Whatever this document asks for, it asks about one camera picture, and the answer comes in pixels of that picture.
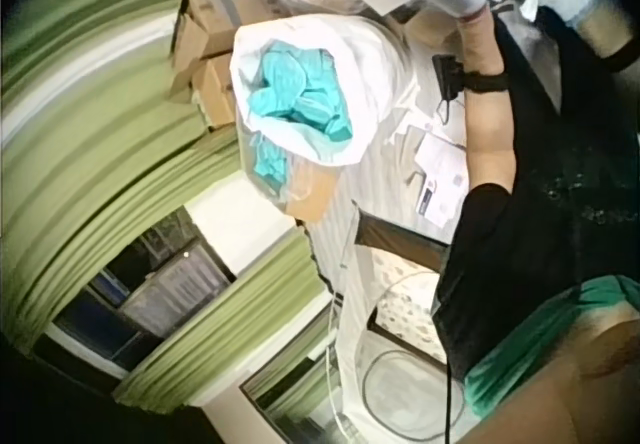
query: black t-shirt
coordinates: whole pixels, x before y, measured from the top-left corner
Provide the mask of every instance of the black t-shirt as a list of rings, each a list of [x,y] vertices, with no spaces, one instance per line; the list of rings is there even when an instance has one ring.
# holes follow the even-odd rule
[[[637,233],[604,225],[597,238],[604,242],[590,244],[589,222],[576,213],[571,196],[560,194],[520,183],[510,195],[484,184],[466,197],[434,309],[454,377],[464,378],[538,306],[567,288],[600,275],[637,278],[637,244],[588,263],[581,251],[595,245],[600,255],[603,244],[623,245],[614,237],[631,245]]]

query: person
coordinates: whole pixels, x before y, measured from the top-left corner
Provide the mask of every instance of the person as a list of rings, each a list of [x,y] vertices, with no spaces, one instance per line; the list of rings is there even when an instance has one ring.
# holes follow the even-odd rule
[[[487,0],[427,0],[457,18],[469,193],[433,319],[482,421],[463,443],[640,442],[638,136],[602,60],[551,10],[556,111]]]

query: teal cloth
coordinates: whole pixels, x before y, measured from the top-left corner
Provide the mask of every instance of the teal cloth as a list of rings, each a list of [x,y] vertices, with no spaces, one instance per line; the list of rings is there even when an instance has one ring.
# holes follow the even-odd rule
[[[585,282],[576,299],[574,289],[549,299],[514,329],[465,377],[465,399],[484,419],[509,394],[538,372],[558,339],[575,320],[592,309],[627,301],[640,311],[640,284],[622,276]]]
[[[252,112],[306,124],[333,142],[353,137],[333,58],[325,50],[276,41],[262,56],[259,79],[264,87],[249,96]]]
[[[324,139],[329,143],[345,143],[353,137],[347,103],[328,52],[298,49],[275,41],[262,56],[258,79],[264,87],[249,96],[251,112],[308,126],[300,132],[318,155],[331,148]],[[320,135],[308,130],[318,131]],[[263,138],[252,141],[251,145],[256,149],[254,172],[268,178],[271,187],[279,193],[287,183],[284,151]]]
[[[262,178],[276,193],[287,183],[287,157],[282,148],[276,146],[262,134],[254,135],[249,145],[255,148],[256,162],[253,172]]]

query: black device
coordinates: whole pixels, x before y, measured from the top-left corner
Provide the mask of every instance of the black device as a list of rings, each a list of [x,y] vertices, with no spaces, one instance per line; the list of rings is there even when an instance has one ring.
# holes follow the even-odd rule
[[[456,57],[450,54],[436,54],[431,61],[436,71],[440,96],[442,101],[447,103],[447,117],[443,120],[443,124],[449,121],[449,103],[455,100],[465,87],[478,93],[501,92],[509,89],[506,72],[495,76],[485,76],[479,72],[464,72],[462,63],[456,61]]]

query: wall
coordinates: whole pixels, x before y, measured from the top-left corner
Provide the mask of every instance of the wall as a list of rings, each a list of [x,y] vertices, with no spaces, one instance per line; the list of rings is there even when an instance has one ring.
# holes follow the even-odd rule
[[[202,407],[225,444],[283,444],[285,441],[253,407],[236,382]]]
[[[185,208],[231,272],[238,275],[295,226],[242,171],[217,182]]]
[[[331,294],[329,294],[328,291],[317,296],[300,311],[287,326],[280,329],[262,345],[254,349],[251,354],[233,366],[233,368],[229,369],[225,374],[205,386],[199,395],[194,396],[194,398],[189,401],[189,405],[206,407],[210,402],[218,399],[218,396],[226,389],[233,386],[234,382],[244,382],[250,378],[302,332],[329,302],[331,302]]]

